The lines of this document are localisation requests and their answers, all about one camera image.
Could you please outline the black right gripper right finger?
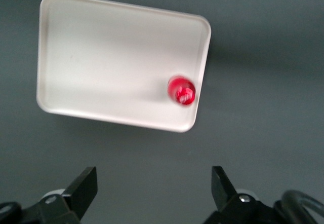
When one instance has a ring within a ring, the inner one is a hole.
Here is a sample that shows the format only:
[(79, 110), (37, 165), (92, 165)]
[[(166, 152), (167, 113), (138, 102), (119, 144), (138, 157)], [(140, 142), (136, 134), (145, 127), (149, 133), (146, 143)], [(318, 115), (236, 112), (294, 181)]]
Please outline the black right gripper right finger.
[(211, 191), (217, 210), (205, 223), (281, 223), (274, 208), (238, 193), (221, 166), (212, 167)]

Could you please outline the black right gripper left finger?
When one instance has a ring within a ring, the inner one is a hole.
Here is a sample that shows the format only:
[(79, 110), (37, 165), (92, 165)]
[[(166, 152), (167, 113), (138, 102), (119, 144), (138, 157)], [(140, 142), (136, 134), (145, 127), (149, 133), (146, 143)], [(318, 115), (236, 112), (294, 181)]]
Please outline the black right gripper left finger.
[(97, 169), (87, 167), (67, 188), (46, 193), (28, 208), (1, 203), (1, 223), (80, 223), (97, 191)]

